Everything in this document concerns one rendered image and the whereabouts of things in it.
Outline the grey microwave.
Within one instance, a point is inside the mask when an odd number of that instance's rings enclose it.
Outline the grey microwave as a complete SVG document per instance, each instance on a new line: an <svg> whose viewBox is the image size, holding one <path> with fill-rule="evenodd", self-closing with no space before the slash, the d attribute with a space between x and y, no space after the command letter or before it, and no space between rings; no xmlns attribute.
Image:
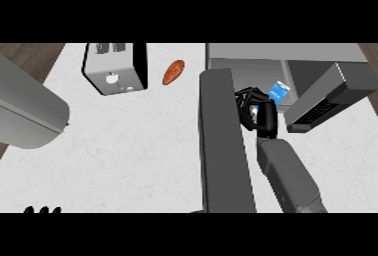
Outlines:
<svg viewBox="0 0 378 256"><path fill-rule="evenodd" d="M277 111L290 133L308 132L378 91L355 43L208 43L205 65L230 71L236 90L287 86Z"/></svg>

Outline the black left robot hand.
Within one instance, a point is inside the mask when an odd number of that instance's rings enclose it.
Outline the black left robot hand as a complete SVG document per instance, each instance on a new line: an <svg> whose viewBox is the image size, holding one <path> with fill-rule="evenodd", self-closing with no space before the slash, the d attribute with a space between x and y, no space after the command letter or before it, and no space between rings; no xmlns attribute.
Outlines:
<svg viewBox="0 0 378 256"><path fill-rule="evenodd" d="M27 206L24 208L24 210L23 210L23 213L35 213L35 212L38 212L38 213L60 213L61 212L61 208L60 207L54 207L50 210L47 206L42 206L39 208L39 210L36 211L32 206Z"/></svg>

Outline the silver toaster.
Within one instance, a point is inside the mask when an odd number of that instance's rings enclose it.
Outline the silver toaster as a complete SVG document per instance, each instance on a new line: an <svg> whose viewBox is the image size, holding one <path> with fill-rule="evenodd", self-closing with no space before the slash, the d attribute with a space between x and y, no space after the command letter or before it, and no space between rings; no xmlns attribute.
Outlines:
<svg viewBox="0 0 378 256"><path fill-rule="evenodd" d="M144 43L88 43L81 73L103 96L147 89Z"/></svg>

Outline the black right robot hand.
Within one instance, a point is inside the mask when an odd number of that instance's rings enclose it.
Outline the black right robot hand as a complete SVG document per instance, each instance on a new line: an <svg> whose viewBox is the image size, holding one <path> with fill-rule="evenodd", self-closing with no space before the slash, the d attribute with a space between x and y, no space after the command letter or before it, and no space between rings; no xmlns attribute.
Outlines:
<svg viewBox="0 0 378 256"><path fill-rule="evenodd" d="M277 136L277 110L274 100L256 88L246 87L234 93L239 122L256 137L274 139Z"/></svg>

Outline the blue and white milk carton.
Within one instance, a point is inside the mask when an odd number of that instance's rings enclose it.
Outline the blue and white milk carton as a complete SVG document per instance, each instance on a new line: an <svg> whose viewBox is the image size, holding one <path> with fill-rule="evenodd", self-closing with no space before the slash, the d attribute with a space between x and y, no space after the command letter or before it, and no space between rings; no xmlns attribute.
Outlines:
<svg viewBox="0 0 378 256"><path fill-rule="evenodd" d="M278 105L289 91L290 88L280 81L274 82L267 92L262 92L258 88L253 88L247 97L249 115L256 115L258 106L262 102L271 100L274 105Z"/></svg>

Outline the dark grey microwave door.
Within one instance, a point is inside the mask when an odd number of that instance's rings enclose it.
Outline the dark grey microwave door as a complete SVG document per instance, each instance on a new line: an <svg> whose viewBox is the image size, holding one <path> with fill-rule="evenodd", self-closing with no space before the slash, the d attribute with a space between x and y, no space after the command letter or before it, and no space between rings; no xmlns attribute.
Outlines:
<svg viewBox="0 0 378 256"><path fill-rule="evenodd" d="M197 133L203 212L255 213L228 69L199 74Z"/></svg>

